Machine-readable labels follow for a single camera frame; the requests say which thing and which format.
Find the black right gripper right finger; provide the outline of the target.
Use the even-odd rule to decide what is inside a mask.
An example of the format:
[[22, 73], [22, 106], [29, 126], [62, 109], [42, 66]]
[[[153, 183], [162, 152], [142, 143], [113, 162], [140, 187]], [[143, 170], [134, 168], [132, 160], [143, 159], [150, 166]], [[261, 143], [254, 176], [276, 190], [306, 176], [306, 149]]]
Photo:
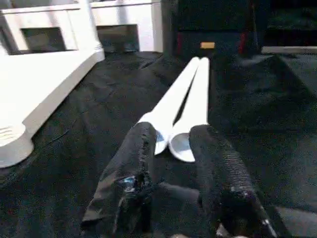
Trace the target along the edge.
[[200, 206], [213, 238], [222, 225], [233, 236], [275, 238], [268, 214], [240, 154], [210, 125], [190, 129], [200, 186]]

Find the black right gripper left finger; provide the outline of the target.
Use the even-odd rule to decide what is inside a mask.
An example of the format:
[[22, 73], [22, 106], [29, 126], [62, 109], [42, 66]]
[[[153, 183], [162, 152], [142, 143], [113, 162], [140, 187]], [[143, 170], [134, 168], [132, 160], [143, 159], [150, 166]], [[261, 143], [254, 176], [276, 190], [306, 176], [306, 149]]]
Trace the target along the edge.
[[156, 130], [148, 122], [133, 126], [104, 169], [81, 223], [83, 238], [142, 238], [151, 231]]

